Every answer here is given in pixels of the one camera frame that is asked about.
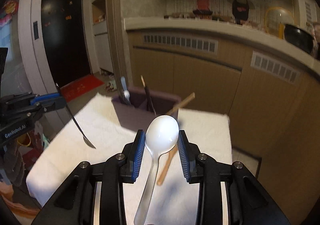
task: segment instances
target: storage box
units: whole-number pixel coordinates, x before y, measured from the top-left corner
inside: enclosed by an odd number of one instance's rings
[[[113,97],[112,104],[120,125],[134,132],[139,129],[146,132],[156,117],[166,114],[175,104],[181,102],[181,98],[177,95],[150,90],[151,100],[156,110],[156,115],[154,115],[153,112],[147,111],[147,96],[144,88],[129,87],[128,91],[132,105],[122,104],[120,96]],[[171,116],[177,120],[178,111]]]

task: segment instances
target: bolt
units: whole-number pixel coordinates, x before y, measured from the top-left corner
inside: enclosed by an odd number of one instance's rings
[[[125,155],[122,153],[116,154],[116,159],[118,159],[118,160],[122,160],[122,159],[124,159],[124,157],[125,157]]]
[[[198,158],[200,159],[200,160],[206,160],[207,159],[207,155],[206,154],[204,154],[204,153],[200,153],[199,155],[198,155]]]
[[[236,161],[233,164],[235,165],[236,168],[239,168],[239,169],[243,168],[243,164],[241,162],[239,162],[239,161]]]
[[[86,168],[88,165],[89,165],[89,162],[83,161],[83,162],[81,162],[81,163],[79,164],[79,167],[81,167],[81,168]]]

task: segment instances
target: spoon handle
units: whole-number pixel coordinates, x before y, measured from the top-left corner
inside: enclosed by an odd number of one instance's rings
[[[152,158],[151,168],[150,168],[150,172],[146,182],[146,186],[144,187],[143,194],[142,194],[136,215],[134,217],[134,221],[133,221],[134,225],[144,225],[144,222],[146,221],[153,189],[156,183],[158,168],[159,168],[159,158],[157,159]]]

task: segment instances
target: red mat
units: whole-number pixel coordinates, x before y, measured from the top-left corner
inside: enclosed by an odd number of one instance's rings
[[[61,93],[67,102],[91,91],[92,89],[103,85],[104,82],[94,77],[87,75],[61,88]]]

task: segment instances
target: white tablecloth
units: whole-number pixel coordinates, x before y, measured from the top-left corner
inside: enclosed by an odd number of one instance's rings
[[[55,190],[81,161],[96,164],[122,151],[133,142],[135,132],[119,124],[111,98],[97,94],[76,119],[97,149],[88,147],[73,121],[70,121],[50,143],[27,176],[32,197],[43,206]],[[198,145],[218,162],[231,164],[231,141],[228,116],[180,109],[178,123],[189,142]],[[167,155],[160,158],[159,173]],[[134,184],[124,184],[124,205],[127,224],[132,225],[151,165],[148,150],[144,151],[140,175]],[[198,184],[188,184],[183,177],[179,154],[175,154],[162,186],[155,186],[145,224],[194,225],[199,194]],[[223,220],[228,224],[225,187],[222,186]]]

